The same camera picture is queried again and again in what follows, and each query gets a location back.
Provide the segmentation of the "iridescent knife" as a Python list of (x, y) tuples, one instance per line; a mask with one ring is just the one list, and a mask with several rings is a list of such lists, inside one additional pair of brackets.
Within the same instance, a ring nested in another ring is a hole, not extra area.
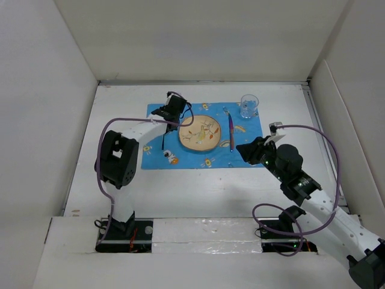
[(231, 117), (231, 114), (230, 114), (229, 110), (226, 107), (223, 107), (223, 111), (226, 113), (226, 115), (228, 117), (228, 124), (229, 124), (229, 148), (230, 148), (230, 152), (233, 152), (234, 148), (235, 148), (233, 120), (232, 120), (232, 117)]

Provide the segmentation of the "beige floral plate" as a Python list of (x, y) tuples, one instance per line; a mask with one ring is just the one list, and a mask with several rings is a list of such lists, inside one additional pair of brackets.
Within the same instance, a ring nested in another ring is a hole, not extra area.
[(219, 145), (220, 140), (221, 126), (211, 116), (195, 116), (192, 124), (179, 127), (181, 145), (192, 151), (211, 151)]

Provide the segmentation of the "blue patterned cloth placemat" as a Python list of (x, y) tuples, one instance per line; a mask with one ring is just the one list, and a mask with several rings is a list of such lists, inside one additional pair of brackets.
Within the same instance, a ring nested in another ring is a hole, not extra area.
[(217, 120), (221, 126), (221, 140), (219, 145), (205, 152), (192, 151), (184, 148), (179, 141), (179, 131), (173, 131), (165, 136), (165, 151), (162, 151), (162, 136), (150, 141), (143, 147), (143, 170), (162, 169), (221, 169), (243, 168), (250, 165), (245, 163), (240, 154), (229, 148), (228, 117), (223, 111), (226, 107), (232, 117), (234, 125), (235, 145), (242, 145), (253, 141), (262, 135), (259, 116), (245, 119), (240, 115), (240, 104), (236, 102), (198, 103), (192, 104), (195, 116), (207, 115)]

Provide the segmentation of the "clear plastic cup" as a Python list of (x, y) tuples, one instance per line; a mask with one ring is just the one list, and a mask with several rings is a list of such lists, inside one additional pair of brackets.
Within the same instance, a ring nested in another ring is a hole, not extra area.
[(240, 102), (240, 115), (245, 119), (251, 119), (257, 117), (259, 99), (255, 95), (247, 94), (241, 98)]

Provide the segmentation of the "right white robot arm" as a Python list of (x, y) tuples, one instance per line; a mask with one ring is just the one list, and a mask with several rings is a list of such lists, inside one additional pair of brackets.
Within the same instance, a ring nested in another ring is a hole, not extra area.
[(302, 170), (303, 157), (296, 147), (276, 147), (274, 142), (257, 137), (236, 149), (246, 163), (263, 165), (294, 202), (289, 210), (292, 216), (278, 222), (283, 236), (313, 231), (311, 242), (338, 260), (360, 288), (384, 285), (384, 240), (355, 221)]

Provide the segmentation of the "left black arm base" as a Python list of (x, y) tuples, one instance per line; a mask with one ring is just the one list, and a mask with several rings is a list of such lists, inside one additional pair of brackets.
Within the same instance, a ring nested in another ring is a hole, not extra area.
[(128, 233), (111, 225), (107, 235), (102, 239), (108, 219), (95, 220), (99, 230), (95, 250), (98, 253), (151, 253), (153, 237), (153, 219), (135, 219)]

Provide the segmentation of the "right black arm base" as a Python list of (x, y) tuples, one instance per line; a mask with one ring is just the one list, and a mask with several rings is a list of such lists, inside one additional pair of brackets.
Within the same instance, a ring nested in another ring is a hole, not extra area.
[(258, 227), (254, 234), (261, 240), (263, 253), (277, 253), (281, 256), (293, 256), (296, 252), (318, 253), (315, 244), (298, 235), (295, 220), (305, 215), (299, 207), (284, 209), (277, 217), (255, 217)]

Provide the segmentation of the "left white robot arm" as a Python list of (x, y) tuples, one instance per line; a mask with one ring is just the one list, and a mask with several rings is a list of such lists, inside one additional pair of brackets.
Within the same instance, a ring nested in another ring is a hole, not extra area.
[(110, 200), (110, 213), (105, 232), (113, 229), (120, 238), (134, 233), (135, 213), (122, 192), (134, 178), (140, 149), (153, 139), (178, 128), (193, 124), (181, 124), (184, 112), (192, 112), (192, 105), (176, 92), (168, 92), (166, 103), (153, 110), (145, 119), (117, 117), (103, 127), (97, 146), (94, 169), (97, 184)]

